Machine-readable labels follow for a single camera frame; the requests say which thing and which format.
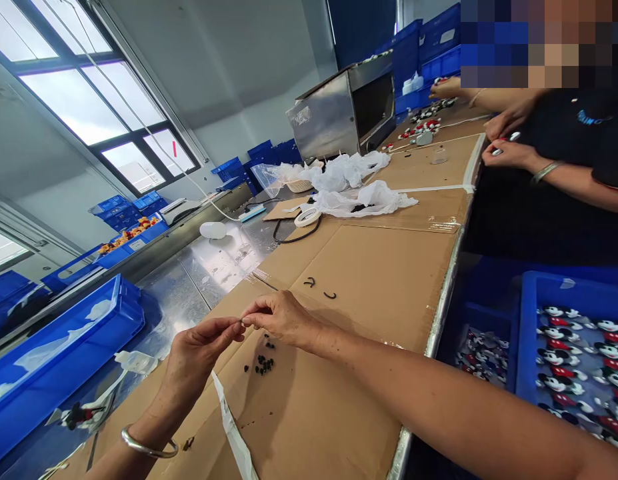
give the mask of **black cable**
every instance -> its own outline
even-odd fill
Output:
[[[315,233],[317,231],[317,228],[320,226],[320,222],[322,222],[322,215],[320,215],[317,218],[317,223],[315,224],[315,228],[313,230],[311,230],[310,232],[308,232],[307,234],[302,235],[301,237],[298,237],[298,238],[293,239],[293,240],[278,240],[277,238],[275,238],[275,234],[277,233],[278,228],[280,228],[280,223],[282,223],[282,220],[280,219],[280,220],[277,221],[277,225],[275,226],[275,230],[273,230],[273,240],[275,240],[278,243],[293,243],[294,241],[305,239],[310,234]]]
[[[274,198],[272,198],[272,199],[263,200],[263,201],[261,201],[261,202],[250,202],[250,203],[247,203],[247,204],[244,206],[244,212],[246,213],[246,212],[251,211],[251,209],[249,208],[249,205],[264,205],[265,203],[268,203],[268,202],[270,202],[270,201],[282,201],[282,199],[281,199],[281,198],[279,198],[279,197],[274,197]]]

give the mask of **window frame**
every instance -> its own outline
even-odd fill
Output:
[[[167,166],[160,160],[157,154],[151,149],[148,143],[144,140],[144,137],[148,136],[147,131],[144,130],[143,127],[137,130],[132,130],[128,124],[123,120],[123,118],[116,112],[111,103],[105,98],[104,94],[98,90],[89,76],[82,70],[83,67],[92,67],[93,64],[87,58],[86,55],[76,55],[72,52],[71,48],[62,40],[62,37],[51,24],[46,20],[42,12],[37,9],[35,4],[31,0],[12,0],[12,2],[20,9],[20,12],[31,22],[32,26],[36,28],[36,30],[40,33],[42,38],[46,40],[46,42],[51,46],[51,48],[56,52],[57,57],[49,58],[49,59],[35,59],[35,60],[23,60],[12,62],[9,60],[1,51],[0,51],[0,63],[15,77],[17,80],[26,88],[38,101],[42,103],[42,105],[47,108],[49,112],[62,124],[64,125],[76,138],[80,141],[112,174],[117,178],[132,194],[134,194],[137,198],[140,198],[154,190],[158,190],[166,187],[167,185],[184,178],[184,174],[180,173],[178,175],[173,175]],[[140,75],[136,72],[133,64],[130,59],[128,59],[117,42],[108,32],[108,29],[104,24],[100,21],[100,19],[96,16],[96,14],[88,7],[85,0],[76,0],[82,6],[86,14],[89,16],[95,27],[98,29],[100,34],[104,37],[104,40],[109,44],[111,51],[103,52],[103,53],[90,53],[91,58],[93,58],[94,62],[98,65],[106,65],[109,63],[120,63],[124,62],[129,66],[132,74],[134,74],[138,84],[144,88],[146,94],[153,102],[155,107],[159,110],[162,116],[166,119],[162,122],[154,123],[152,125],[147,125],[149,131],[153,134],[158,133],[162,130],[170,130],[171,134],[174,136],[176,141],[180,144],[184,153],[188,155],[191,160],[193,167],[187,170],[187,173],[192,173],[201,168],[200,162],[193,155],[193,152],[188,148],[186,142],[174,126],[173,122],[169,120],[168,115],[164,111],[164,109],[160,106],[155,96],[152,94],[151,90],[146,86],[145,82],[142,81]],[[22,81],[20,75],[35,75],[40,73],[49,73],[63,70],[76,70],[79,74],[84,78],[87,84],[93,89],[94,92],[98,95],[98,97],[104,102],[106,106],[111,110],[114,116],[121,122],[122,125],[129,131],[122,135],[118,135],[117,137],[110,138],[108,140],[100,141],[98,143],[94,143],[92,145],[86,144],[84,140],[82,140],[75,132],[50,108],[32,89],[28,87],[28,85]],[[155,168],[156,172],[158,172],[162,178],[164,178],[164,182],[159,184],[156,187],[152,187],[144,192],[140,192],[125,176],[120,172],[103,154],[104,151],[110,150],[115,147],[119,147],[126,143],[133,143],[140,152],[147,158],[147,160],[152,164],[153,168]]]

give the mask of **stainless steel machine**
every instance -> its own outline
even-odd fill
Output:
[[[391,52],[353,64],[296,99],[287,118],[304,160],[364,155],[395,128]]]

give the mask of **plastic bottle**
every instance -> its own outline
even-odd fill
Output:
[[[204,222],[200,225],[200,235],[211,239],[224,238],[227,234],[227,226],[222,222]]]
[[[122,350],[114,354],[115,361],[122,364],[124,370],[139,373],[140,375],[150,374],[157,367],[158,359],[146,353]]]
[[[402,95],[408,95],[413,91],[413,86],[411,84],[411,79],[404,80],[404,85],[402,86]]]
[[[411,82],[411,88],[413,91],[420,90],[420,88],[424,87],[424,77],[420,77],[417,72],[413,76],[413,81]]]

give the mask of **silver bangle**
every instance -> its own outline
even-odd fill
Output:
[[[173,451],[165,452],[165,451],[152,450],[136,442],[136,440],[132,436],[129,435],[129,427],[130,425],[127,425],[126,427],[122,429],[122,440],[124,440],[124,443],[130,446],[133,450],[143,453],[144,455],[148,455],[151,458],[158,458],[158,459],[173,458],[174,456],[177,455],[178,447],[177,447],[177,443],[174,442],[173,439],[169,440],[169,445],[173,447]]]
[[[544,167],[542,170],[540,170],[538,173],[536,173],[533,176],[533,178],[531,179],[531,184],[532,185],[537,185],[538,183],[540,183],[540,181],[544,177],[546,177],[548,174],[550,174],[553,170],[555,170],[556,168],[558,168],[562,164],[564,164],[563,161],[556,160],[553,163],[551,163],[550,165],[547,165],[546,167]]]

